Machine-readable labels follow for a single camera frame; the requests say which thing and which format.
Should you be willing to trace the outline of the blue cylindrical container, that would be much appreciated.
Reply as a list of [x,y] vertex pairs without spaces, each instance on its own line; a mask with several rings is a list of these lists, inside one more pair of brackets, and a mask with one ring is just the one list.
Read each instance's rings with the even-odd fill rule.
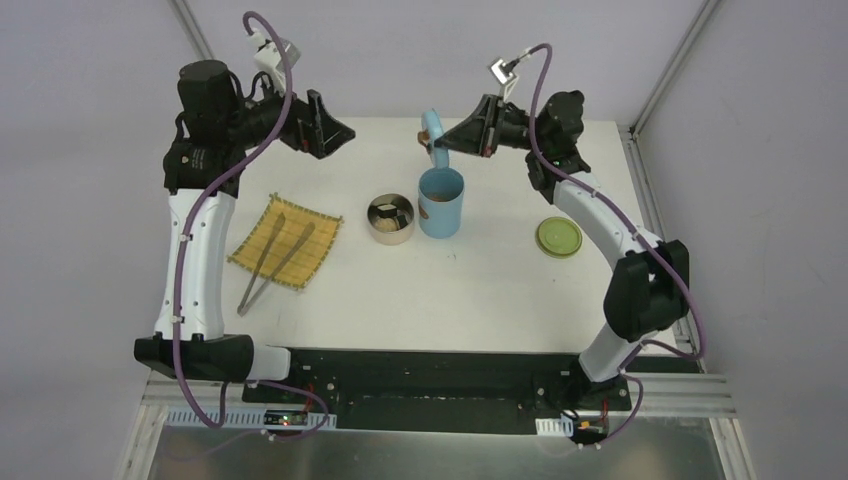
[[421,230],[429,237],[446,239],[461,227],[465,182],[451,168],[431,168],[418,183],[418,210]]

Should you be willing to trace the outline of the blue round lid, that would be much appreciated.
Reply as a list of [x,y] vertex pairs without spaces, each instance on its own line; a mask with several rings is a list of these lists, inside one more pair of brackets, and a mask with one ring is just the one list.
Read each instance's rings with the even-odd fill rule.
[[421,115],[421,130],[417,134],[417,141],[422,145],[434,168],[448,168],[450,166],[449,150],[436,145],[436,141],[444,134],[439,114],[430,109]]

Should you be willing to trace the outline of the sushi roll white black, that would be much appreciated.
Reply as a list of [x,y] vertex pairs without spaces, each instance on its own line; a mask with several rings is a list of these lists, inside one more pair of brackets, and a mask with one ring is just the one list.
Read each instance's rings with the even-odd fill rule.
[[395,219],[398,208],[393,204],[382,204],[375,207],[375,212],[378,219]]

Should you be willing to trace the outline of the green round lid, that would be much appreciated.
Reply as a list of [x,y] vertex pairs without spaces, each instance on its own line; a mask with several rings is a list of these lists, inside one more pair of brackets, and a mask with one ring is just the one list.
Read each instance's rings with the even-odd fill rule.
[[583,243],[580,228],[565,217],[549,217],[541,221],[536,227],[534,238],[544,254],[556,259],[575,255]]

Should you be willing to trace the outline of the beige round rice ball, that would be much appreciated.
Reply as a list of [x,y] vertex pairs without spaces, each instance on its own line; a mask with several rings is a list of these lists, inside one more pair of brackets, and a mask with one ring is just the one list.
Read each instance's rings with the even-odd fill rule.
[[392,219],[379,219],[374,228],[382,233],[395,232],[398,229],[397,223]]

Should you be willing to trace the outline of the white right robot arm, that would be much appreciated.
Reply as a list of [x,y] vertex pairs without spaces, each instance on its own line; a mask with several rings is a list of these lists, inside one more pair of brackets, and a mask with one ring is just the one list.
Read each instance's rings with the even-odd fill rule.
[[551,205],[574,221],[607,260],[612,277],[603,300],[606,323],[578,357],[567,384],[569,400],[583,410],[607,397],[616,377],[641,345],[693,309],[686,246],[637,226],[608,196],[578,150],[584,131],[584,96],[557,92],[524,111],[486,94],[476,109],[450,129],[438,114],[422,114],[419,140],[434,163],[451,151],[492,156],[499,147],[524,149],[528,178]]

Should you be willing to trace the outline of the yellow bamboo mat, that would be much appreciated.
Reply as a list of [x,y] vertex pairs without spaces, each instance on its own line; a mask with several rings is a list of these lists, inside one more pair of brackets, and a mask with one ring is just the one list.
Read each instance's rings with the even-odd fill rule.
[[304,289],[316,275],[344,223],[278,194],[227,261],[295,290]]

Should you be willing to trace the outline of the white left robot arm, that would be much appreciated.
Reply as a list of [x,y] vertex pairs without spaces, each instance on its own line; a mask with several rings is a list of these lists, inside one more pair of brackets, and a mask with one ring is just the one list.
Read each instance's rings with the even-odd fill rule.
[[290,351],[225,331],[224,250],[240,175],[275,141],[323,159],[355,132],[327,112],[319,92],[305,99],[291,92],[291,70],[282,63],[260,73],[269,81],[254,100],[222,61],[197,61],[179,72],[182,110],[163,159],[171,227],[165,296],[153,335],[137,339],[133,354],[174,379],[267,380],[269,394],[288,405],[305,390],[303,375],[290,368]]

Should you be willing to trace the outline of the sushi roll red centre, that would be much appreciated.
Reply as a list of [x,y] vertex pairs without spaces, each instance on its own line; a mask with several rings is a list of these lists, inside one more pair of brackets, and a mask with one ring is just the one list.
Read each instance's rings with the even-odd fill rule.
[[409,220],[404,212],[398,213],[395,216],[395,221],[399,230],[402,230],[409,225]]

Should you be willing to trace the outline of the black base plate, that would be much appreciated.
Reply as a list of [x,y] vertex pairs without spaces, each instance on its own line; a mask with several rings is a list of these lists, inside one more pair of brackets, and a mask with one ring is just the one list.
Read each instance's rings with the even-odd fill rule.
[[574,354],[296,348],[285,383],[311,390],[339,429],[524,435],[538,419],[626,412],[625,380],[592,386]]

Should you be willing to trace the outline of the stainless steel bowl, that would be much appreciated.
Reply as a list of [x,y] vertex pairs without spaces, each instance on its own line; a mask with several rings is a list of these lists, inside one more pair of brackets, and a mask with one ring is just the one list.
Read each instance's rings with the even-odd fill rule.
[[379,244],[397,246],[415,231],[415,209],[405,196],[387,193],[375,197],[366,211],[369,232]]

